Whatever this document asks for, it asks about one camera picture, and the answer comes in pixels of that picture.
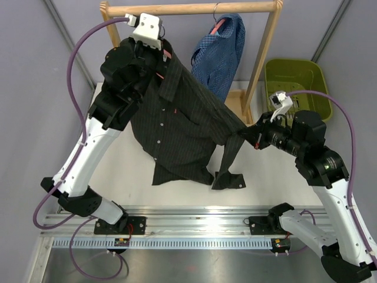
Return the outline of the black pinstriped shirt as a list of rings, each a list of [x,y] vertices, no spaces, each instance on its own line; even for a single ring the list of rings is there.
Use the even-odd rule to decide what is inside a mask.
[[[229,169],[245,124],[191,75],[167,40],[163,46],[170,54],[164,70],[131,119],[134,137],[155,161],[152,184],[192,180],[213,190],[244,188],[243,175]]]

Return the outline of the pink hanger of black shirt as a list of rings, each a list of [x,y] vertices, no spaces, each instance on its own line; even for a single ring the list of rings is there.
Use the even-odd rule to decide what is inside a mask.
[[[166,34],[166,29],[164,25],[161,25],[161,30],[162,34],[159,35],[159,39],[161,41],[161,47],[162,47],[162,62],[158,64],[156,75],[160,80],[163,80],[166,74],[166,69],[168,67],[168,64],[172,58],[171,54],[171,46],[170,44],[166,41],[165,34]]]

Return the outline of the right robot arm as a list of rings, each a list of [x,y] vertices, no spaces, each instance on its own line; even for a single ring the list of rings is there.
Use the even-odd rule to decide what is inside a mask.
[[[305,220],[288,203],[271,209],[266,217],[269,230],[299,238],[320,258],[323,269],[335,282],[364,282],[376,271],[368,247],[362,242],[352,219],[353,202],[347,195],[350,178],[338,153],[325,146],[326,124],[320,115],[302,110],[295,113],[291,126],[271,121],[272,113],[262,114],[257,123],[239,131],[256,150],[274,146],[295,157],[299,174],[320,199],[335,232],[328,235]]]

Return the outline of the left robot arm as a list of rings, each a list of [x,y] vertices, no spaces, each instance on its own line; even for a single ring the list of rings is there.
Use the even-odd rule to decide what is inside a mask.
[[[163,78],[173,49],[164,40],[161,49],[132,38],[110,50],[101,65],[102,89],[85,121],[85,130],[62,169],[44,177],[41,187],[74,215],[98,218],[115,235],[127,229],[128,213],[89,186],[89,181],[113,141],[140,108],[153,78]]]

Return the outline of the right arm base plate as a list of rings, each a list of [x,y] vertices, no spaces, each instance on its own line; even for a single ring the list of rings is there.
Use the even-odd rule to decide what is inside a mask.
[[[287,235],[287,231],[269,216],[250,216],[248,221],[252,235]]]

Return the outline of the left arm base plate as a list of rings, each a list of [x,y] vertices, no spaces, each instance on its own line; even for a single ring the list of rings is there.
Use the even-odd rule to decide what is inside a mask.
[[[144,216],[129,216],[127,224],[123,228],[110,225],[106,221],[99,219],[95,222],[95,235],[144,235],[147,218]]]

